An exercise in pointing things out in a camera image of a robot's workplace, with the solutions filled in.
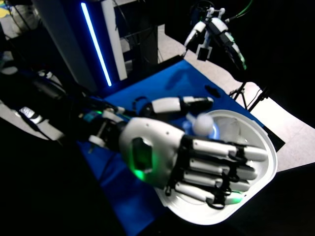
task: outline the white bucket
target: white bucket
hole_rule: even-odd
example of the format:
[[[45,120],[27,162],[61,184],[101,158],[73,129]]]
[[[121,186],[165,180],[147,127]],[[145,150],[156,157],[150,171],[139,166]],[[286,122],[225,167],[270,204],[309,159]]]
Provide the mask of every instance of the white bucket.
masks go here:
[[[251,187],[243,193],[240,203],[226,205],[222,210],[210,208],[206,203],[200,202],[183,194],[172,191],[171,196],[166,196],[163,190],[156,192],[164,206],[182,219],[198,225],[213,225],[226,220],[250,198],[266,186],[275,176],[277,171],[277,154],[267,133],[253,120],[236,112],[228,110],[211,111],[209,114],[214,121],[218,118],[236,118],[240,124],[241,139],[246,139],[248,144],[267,150],[268,159],[263,162],[249,161],[247,164],[255,168],[258,176],[250,180]]]

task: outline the blue tabletop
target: blue tabletop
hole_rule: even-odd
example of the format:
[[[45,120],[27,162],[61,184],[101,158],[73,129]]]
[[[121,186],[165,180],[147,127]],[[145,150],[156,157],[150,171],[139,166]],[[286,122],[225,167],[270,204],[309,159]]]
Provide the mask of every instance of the blue tabletop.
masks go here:
[[[132,110],[132,102],[140,96],[145,96],[150,101],[170,96],[211,96],[205,90],[205,85],[216,88],[221,95],[221,98],[212,97],[215,102],[211,110],[235,111],[263,126],[252,114],[185,60],[107,97],[106,101]],[[146,102],[148,101],[140,101],[137,107],[141,108]],[[179,118],[171,120],[170,123],[180,125],[183,120],[184,118]],[[80,143],[80,147],[127,235],[138,234],[164,213],[165,208],[154,189],[129,171],[120,154],[98,147],[88,154],[89,143]]]

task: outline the back of robotic hand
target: back of robotic hand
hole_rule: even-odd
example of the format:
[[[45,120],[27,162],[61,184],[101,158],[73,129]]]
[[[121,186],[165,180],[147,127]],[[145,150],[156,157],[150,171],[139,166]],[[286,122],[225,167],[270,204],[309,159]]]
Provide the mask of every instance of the back of robotic hand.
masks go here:
[[[241,201],[257,173],[250,161],[264,161],[261,148],[189,136],[165,122],[133,118],[119,137],[130,170],[142,181],[222,209]]]

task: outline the blue led light strip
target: blue led light strip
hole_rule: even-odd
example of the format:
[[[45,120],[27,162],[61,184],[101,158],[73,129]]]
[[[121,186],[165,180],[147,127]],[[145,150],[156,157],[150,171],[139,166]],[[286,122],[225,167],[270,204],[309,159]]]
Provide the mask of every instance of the blue led light strip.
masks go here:
[[[105,66],[105,62],[104,62],[104,59],[103,59],[103,55],[102,55],[102,53],[100,51],[100,48],[99,48],[99,45],[98,45],[98,42],[97,42],[97,38],[96,38],[94,29],[93,29],[93,25],[92,25],[92,22],[91,22],[91,19],[90,19],[90,15],[89,15],[87,6],[86,6],[85,3],[82,2],[81,3],[81,7],[82,7],[83,14],[85,16],[85,20],[86,20],[86,22],[88,24],[89,31],[90,31],[90,34],[91,34],[91,37],[92,37],[92,40],[93,40],[93,43],[94,43],[94,46],[95,46],[95,49],[96,49],[96,52],[97,52],[98,59],[99,59],[100,64],[102,66],[102,69],[103,69],[106,81],[108,83],[108,86],[112,86],[112,82],[110,81],[110,78],[109,78],[109,75],[108,75],[108,72],[107,72],[107,69],[106,69],[106,66]]]

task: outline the beige floor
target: beige floor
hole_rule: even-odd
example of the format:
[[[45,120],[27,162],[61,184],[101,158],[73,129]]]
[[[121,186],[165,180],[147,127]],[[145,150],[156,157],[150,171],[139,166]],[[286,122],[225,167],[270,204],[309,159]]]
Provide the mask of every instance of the beige floor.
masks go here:
[[[164,26],[158,29],[158,46],[164,60],[184,52],[183,45],[165,35]],[[198,61],[196,58],[197,56],[190,51],[185,57],[190,64],[226,93],[241,85],[226,70],[208,61]],[[256,84],[246,84],[247,102],[254,98],[258,90]],[[240,98],[237,102],[243,105]],[[253,109],[252,114],[285,141],[285,145],[277,153],[278,171],[315,162],[315,129],[292,116],[270,98],[261,101]]]

